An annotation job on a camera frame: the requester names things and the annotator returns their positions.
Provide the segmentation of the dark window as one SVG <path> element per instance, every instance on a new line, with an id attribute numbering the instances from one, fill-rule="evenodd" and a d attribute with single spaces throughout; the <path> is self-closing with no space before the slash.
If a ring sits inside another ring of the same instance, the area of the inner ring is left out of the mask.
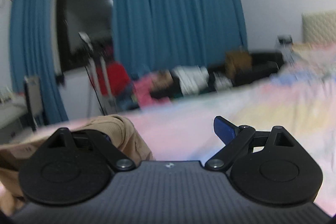
<path id="1" fill-rule="evenodd" d="M 87 64 L 87 45 L 80 34 L 88 35 L 94 50 L 112 50 L 112 0 L 56 0 L 56 29 L 60 67 L 63 72 Z"/>

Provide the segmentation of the blue curtain left panel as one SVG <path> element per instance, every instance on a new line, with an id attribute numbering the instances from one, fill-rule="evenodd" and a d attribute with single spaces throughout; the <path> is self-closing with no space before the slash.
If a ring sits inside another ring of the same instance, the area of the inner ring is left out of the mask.
<path id="1" fill-rule="evenodd" d="M 51 0 L 13 0 L 9 51 L 14 91 L 23 91 L 26 76 L 38 76 L 48 122 L 55 124 L 67 121 L 54 70 Z"/>

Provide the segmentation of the cream quilted headboard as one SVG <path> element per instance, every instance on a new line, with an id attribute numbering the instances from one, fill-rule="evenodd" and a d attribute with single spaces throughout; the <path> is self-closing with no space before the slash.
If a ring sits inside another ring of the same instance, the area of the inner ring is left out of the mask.
<path id="1" fill-rule="evenodd" d="M 335 10 L 302 14 L 303 42 L 335 42 L 335 24 Z"/>

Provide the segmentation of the red bag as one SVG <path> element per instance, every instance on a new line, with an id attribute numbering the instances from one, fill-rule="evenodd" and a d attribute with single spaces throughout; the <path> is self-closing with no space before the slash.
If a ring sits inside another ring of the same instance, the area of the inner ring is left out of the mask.
<path id="1" fill-rule="evenodd" d="M 107 96 L 108 91 L 105 85 L 104 75 L 101 67 L 96 68 L 97 78 L 102 95 Z M 131 83 L 125 68 L 122 64 L 114 61 L 106 65 L 106 72 L 108 75 L 110 90 L 113 96 L 119 96 L 124 89 Z"/>

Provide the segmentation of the blue curtain right panel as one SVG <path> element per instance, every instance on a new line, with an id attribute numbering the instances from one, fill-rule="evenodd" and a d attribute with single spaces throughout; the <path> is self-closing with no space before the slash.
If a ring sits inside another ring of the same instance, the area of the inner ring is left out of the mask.
<path id="1" fill-rule="evenodd" d="M 114 53 L 130 74 L 207 66 L 247 48 L 241 0 L 113 0 Z"/>

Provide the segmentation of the pastel rainbow bed sheet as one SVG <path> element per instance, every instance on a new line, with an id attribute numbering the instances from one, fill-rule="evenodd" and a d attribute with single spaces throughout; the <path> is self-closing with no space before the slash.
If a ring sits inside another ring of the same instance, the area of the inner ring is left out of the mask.
<path id="1" fill-rule="evenodd" d="M 323 183 L 315 203 L 335 213 L 335 44 L 299 44 L 295 62 L 280 74 L 221 93 L 177 100 L 147 109 L 66 123 L 77 130 L 99 125 L 125 135 L 127 119 L 157 160 L 207 161 L 223 143 L 213 122 L 223 116 L 234 124 L 260 131 L 287 129 L 319 164 Z"/>

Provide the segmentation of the blue curtain panel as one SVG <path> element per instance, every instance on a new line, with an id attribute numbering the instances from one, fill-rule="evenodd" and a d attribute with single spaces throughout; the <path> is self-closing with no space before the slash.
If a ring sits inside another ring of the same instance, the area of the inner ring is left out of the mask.
<path id="1" fill-rule="evenodd" d="M 67 121 L 54 70 L 51 0 L 13 0 L 9 51 L 14 91 L 23 91 L 26 76 L 38 76 L 48 122 L 55 124 Z"/>
<path id="2" fill-rule="evenodd" d="M 241 0 L 113 0 L 114 53 L 130 74 L 207 66 L 247 48 Z"/>

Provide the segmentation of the white garment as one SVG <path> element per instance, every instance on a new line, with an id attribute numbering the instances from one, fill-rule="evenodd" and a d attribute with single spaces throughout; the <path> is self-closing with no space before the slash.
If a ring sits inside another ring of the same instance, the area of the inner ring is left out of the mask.
<path id="1" fill-rule="evenodd" d="M 198 94 L 208 87 L 209 72 L 206 67 L 177 66 L 172 72 L 179 78 L 184 96 Z"/>

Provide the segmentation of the pink garment pile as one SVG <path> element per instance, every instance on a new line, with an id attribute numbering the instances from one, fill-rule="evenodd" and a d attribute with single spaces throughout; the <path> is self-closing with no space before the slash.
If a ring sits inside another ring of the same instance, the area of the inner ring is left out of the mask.
<path id="1" fill-rule="evenodd" d="M 133 93 L 141 109 L 171 103 L 168 97 L 163 97 L 161 99 L 154 99 L 151 97 L 150 92 L 153 87 L 153 80 L 156 78 L 157 75 L 155 73 L 149 73 L 133 82 Z"/>

